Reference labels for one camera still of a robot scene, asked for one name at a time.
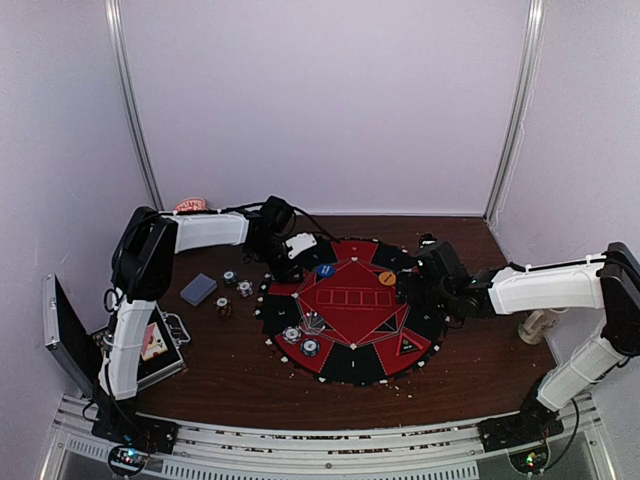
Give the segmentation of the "blue white poker chip stack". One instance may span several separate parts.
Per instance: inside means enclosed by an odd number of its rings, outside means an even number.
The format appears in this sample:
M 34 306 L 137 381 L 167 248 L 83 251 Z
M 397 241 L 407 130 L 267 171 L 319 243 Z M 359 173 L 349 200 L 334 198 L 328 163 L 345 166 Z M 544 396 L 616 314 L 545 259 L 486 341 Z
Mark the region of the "blue white poker chip stack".
M 237 283 L 236 289 L 241 298 L 251 297 L 254 293 L 253 283 L 249 280 L 241 280 Z

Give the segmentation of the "blue small blind button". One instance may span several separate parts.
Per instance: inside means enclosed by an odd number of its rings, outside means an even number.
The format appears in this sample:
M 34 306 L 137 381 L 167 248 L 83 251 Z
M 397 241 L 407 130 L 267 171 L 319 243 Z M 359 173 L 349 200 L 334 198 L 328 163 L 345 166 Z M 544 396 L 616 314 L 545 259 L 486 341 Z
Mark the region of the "blue small blind button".
M 335 267 L 332 264 L 322 264 L 317 267 L 316 273 L 322 278 L 329 278 L 335 274 Z

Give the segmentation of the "orange big blind button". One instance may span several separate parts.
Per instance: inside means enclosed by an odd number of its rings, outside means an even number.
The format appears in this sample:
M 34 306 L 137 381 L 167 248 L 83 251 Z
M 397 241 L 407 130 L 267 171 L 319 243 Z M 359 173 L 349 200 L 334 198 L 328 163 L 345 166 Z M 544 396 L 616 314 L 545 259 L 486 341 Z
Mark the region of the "orange big blind button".
M 397 275 L 393 271 L 383 271 L 378 275 L 378 280 L 384 286 L 394 286 L 397 283 Z

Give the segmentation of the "clear acrylic dealer button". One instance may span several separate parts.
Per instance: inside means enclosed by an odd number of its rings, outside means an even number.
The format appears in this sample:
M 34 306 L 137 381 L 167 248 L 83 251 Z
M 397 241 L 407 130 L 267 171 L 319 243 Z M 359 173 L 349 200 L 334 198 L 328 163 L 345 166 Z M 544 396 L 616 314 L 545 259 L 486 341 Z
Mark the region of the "clear acrylic dealer button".
M 316 311 L 309 311 L 302 317 L 300 330 L 306 335 L 319 335 L 326 329 L 326 320 Z

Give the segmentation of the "black triangle all-in marker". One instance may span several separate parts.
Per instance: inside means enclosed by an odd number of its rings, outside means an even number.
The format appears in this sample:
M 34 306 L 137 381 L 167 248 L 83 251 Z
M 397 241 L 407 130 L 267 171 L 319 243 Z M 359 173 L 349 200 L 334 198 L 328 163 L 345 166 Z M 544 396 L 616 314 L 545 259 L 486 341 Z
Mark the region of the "black triangle all-in marker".
M 407 335 L 402 334 L 399 337 L 396 355 L 397 356 L 407 355 L 407 354 L 414 353 L 416 351 L 421 351 L 422 349 L 423 349 L 423 346 L 420 343 L 416 343 Z

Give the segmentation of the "green fifty chips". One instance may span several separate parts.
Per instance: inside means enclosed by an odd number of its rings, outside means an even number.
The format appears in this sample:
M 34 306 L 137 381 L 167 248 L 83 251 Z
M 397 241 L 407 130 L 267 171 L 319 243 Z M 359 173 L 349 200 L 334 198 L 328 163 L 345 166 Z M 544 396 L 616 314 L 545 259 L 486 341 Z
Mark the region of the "green fifty chips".
M 300 345 L 302 354 L 307 357 L 316 356 L 319 353 L 320 349 L 321 346 L 319 341 L 313 338 L 305 339 Z

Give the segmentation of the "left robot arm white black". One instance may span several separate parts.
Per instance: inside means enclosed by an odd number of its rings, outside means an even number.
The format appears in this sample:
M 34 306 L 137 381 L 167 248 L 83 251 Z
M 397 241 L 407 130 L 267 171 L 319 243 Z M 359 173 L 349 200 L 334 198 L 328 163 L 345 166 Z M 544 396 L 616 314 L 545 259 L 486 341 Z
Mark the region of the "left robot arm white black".
M 315 246 L 317 233 L 284 235 L 301 209 L 271 196 L 263 202 L 204 211 L 157 211 L 137 208 L 112 256 L 112 319 L 94 400 L 106 429 L 123 444 L 151 434 L 126 406 L 138 392 L 138 363 L 147 324 L 168 290 L 175 255 L 213 246 L 240 246 L 246 256 L 267 265 L 272 277 L 293 282 L 302 272 L 298 257 Z

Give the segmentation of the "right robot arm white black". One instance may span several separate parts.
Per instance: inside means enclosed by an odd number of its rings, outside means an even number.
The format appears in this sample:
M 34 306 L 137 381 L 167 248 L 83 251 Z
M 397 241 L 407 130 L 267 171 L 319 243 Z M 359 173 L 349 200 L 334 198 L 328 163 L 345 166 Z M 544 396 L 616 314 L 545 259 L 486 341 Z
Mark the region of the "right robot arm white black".
M 470 275 L 452 245 L 429 236 L 396 275 L 396 297 L 434 308 L 441 318 L 527 315 L 526 342 L 541 339 L 574 308 L 601 310 L 604 320 L 571 355 L 529 390 L 517 413 L 489 418 L 478 431 L 487 452 L 540 442 L 561 431 L 559 411 L 609 371 L 639 354 L 639 262 L 622 242 L 582 259 L 543 266 L 511 263 Z

